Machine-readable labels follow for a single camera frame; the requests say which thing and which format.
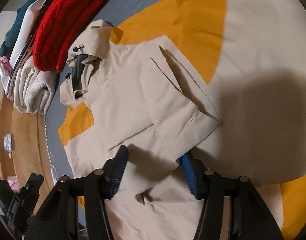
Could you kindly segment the white folded clothes stack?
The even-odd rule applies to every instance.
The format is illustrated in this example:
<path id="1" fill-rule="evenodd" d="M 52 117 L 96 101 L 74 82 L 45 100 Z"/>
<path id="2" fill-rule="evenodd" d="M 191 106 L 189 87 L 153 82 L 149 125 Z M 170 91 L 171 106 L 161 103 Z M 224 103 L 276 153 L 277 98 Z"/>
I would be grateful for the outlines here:
<path id="1" fill-rule="evenodd" d="M 11 74 L 15 70 L 15 64 L 18 61 L 24 46 L 28 41 L 28 37 L 33 29 L 37 16 L 41 7 L 47 0 L 36 0 L 24 12 L 24 18 L 20 22 L 19 33 L 15 36 L 15 43 L 10 56 L 6 56 L 6 52 L 0 56 L 0 77 L 2 87 L 5 94 L 11 96 Z"/>

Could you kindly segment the pink bag on shelf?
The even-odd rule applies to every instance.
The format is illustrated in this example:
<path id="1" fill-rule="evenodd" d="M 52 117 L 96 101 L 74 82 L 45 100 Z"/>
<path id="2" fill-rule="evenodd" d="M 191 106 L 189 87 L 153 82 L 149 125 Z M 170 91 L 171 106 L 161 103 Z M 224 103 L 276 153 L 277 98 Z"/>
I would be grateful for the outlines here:
<path id="1" fill-rule="evenodd" d="M 20 191 L 20 186 L 18 183 L 18 179 L 16 176 L 8 176 L 7 177 L 7 183 L 14 192 L 19 192 Z"/>

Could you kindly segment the white tissue pack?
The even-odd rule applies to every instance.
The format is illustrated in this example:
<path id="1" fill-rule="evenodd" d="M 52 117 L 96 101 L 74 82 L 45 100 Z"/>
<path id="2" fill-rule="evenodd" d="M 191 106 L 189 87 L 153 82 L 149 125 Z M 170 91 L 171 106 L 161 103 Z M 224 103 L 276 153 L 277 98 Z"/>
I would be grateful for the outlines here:
<path id="1" fill-rule="evenodd" d="M 4 149 L 7 152 L 12 152 L 12 135 L 5 134 L 3 137 Z"/>

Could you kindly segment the cream folded blanket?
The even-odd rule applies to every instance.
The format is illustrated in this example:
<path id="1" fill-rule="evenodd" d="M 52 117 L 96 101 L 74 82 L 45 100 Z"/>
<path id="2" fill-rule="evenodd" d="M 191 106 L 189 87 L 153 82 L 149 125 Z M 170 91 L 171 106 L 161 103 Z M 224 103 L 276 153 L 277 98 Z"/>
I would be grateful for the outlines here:
<path id="1" fill-rule="evenodd" d="M 29 57 L 16 75 L 13 90 L 14 107 L 21 113 L 45 115 L 56 91 L 57 72 L 41 71 Z"/>

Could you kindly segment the red folded blanket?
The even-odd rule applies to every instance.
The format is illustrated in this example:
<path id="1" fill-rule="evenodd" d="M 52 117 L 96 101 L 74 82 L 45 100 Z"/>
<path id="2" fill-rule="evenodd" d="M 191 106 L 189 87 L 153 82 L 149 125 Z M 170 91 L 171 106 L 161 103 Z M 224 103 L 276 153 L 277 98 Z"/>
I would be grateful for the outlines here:
<path id="1" fill-rule="evenodd" d="M 68 50 L 109 0 L 54 0 L 38 27 L 33 59 L 37 69 L 60 73 Z"/>

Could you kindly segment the teal shark plush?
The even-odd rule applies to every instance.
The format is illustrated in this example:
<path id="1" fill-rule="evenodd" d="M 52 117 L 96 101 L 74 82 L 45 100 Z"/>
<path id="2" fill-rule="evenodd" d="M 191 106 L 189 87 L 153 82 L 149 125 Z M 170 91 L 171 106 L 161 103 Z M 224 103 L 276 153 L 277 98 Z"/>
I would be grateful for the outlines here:
<path id="1" fill-rule="evenodd" d="M 13 48 L 15 46 L 16 40 L 19 35 L 19 31 L 26 13 L 26 10 L 30 5 L 32 5 L 37 0 L 27 0 L 27 2 L 17 10 L 16 12 L 16 19 L 8 33 L 8 36 L 6 37 L 3 44 L 1 44 L 0 47 L 0 57 L 7 56 L 10 58 L 10 55 L 13 51 Z"/>

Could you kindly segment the wooden bed frame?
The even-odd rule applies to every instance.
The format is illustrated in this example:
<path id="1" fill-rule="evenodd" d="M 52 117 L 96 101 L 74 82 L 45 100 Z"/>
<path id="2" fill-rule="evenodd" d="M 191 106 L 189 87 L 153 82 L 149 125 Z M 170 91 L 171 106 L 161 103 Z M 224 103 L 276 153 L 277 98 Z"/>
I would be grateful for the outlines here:
<path id="1" fill-rule="evenodd" d="M 12 135 L 12 152 L 4 149 L 3 137 Z M 45 139 L 44 116 L 23 114 L 5 95 L 0 101 L 0 178 L 16 176 L 23 187 L 31 173 L 41 174 L 44 182 L 34 213 L 54 187 Z"/>

